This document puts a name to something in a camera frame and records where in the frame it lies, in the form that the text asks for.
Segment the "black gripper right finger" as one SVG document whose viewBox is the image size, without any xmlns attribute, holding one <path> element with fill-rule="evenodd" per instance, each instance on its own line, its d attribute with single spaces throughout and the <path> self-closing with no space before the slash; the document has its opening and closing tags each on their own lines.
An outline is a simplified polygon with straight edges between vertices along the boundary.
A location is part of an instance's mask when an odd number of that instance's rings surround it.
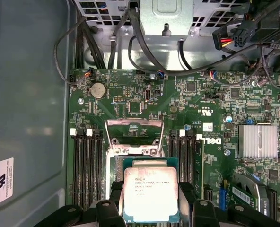
<svg viewBox="0 0 280 227">
<path fill-rule="evenodd" d="M 178 203 L 184 227 L 280 227 L 280 223 L 248 205 L 223 211 L 211 201 L 198 200 L 189 182 L 178 183 Z"/>
</svg>

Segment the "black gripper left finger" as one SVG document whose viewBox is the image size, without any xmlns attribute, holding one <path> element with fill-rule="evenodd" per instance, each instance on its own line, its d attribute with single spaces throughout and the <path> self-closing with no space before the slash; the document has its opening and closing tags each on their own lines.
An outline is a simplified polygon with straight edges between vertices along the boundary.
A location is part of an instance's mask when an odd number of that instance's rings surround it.
<svg viewBox="0 0 280 227">
<path fill-rule="evenodd" d="M 114 182 L 110 198 L 95 201 L 84 211 L 78 205 L 65 205 L 56 210 L 37 227 L 123 227 L 123 182 Z"/>
</svg>

